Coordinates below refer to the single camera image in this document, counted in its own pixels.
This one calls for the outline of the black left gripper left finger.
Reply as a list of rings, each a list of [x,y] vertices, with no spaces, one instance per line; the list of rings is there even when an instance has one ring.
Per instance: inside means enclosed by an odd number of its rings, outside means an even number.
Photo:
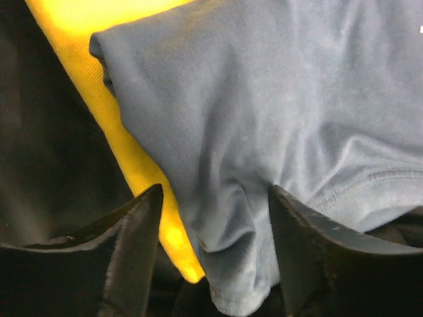
[[[1,246],[2,316],[144,316],[163,189],[50,244]]]

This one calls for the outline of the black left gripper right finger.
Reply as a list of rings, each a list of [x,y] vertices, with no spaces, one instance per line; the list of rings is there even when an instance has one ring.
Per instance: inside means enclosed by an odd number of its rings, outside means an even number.
[[[268,190],[286,316],[421,316],[422,250],[356,232]]]

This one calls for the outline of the grey-blue t-shirt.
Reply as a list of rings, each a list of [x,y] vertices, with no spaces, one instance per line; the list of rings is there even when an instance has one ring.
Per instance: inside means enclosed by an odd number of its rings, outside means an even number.
[[[217,309],[279,281],[268,186],[360,232],[422,204],[421,1],[193,1],[97,32]]]

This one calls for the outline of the yellow garment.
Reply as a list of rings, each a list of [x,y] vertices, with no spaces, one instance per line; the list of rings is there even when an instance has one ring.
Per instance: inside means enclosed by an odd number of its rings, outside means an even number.
[[[182,1],[26,0],[38,26],[105,134],[134,194],[153,184],[164,188],[159,240],[171,262],[189,283],[205,275],[178,213],[169,182],[160,168],[124,129],[118,103],[103,83],[100,62],[89,53],[91,34],[182,4]]]

